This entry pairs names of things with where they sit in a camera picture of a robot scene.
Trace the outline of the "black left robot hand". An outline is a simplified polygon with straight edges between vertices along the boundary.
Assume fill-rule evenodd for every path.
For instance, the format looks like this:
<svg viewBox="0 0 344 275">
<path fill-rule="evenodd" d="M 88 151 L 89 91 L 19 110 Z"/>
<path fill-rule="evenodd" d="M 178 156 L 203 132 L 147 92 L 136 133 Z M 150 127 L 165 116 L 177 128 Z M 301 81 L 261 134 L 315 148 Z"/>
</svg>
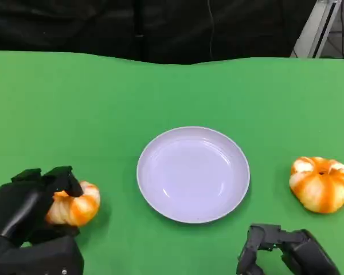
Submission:
<svg viewBox="0 0 344 275">
<path fill-rule="evenodd" d="M 53 195 L 59 191 L 83 195 L 71 166 L 55 167 L 44 175 L 40 168 L 27 169 L 0 186 L 0 237 L 20 247 L 25 242 L 36 245 L 66 235 L 77 236 L 77 226 L 46 220 Z"/>
</svg>

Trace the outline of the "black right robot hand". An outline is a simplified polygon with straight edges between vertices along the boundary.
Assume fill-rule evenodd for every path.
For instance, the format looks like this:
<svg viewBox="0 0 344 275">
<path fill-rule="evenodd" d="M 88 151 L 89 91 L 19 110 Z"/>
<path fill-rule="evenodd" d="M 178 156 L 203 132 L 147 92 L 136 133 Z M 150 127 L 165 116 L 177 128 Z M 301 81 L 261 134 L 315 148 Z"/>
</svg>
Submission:
<svg viewBox="0 0 344 275">
<path fill-rule="evenodd" d="M 333 260 L 306 229 L 285 231 L 280 225 L 252 224 L 238 257 L 237 274 L 264 274 L 256 263 L 257 252 L 280 249 L 292 274 L 340 274 Z"/>
</svg>

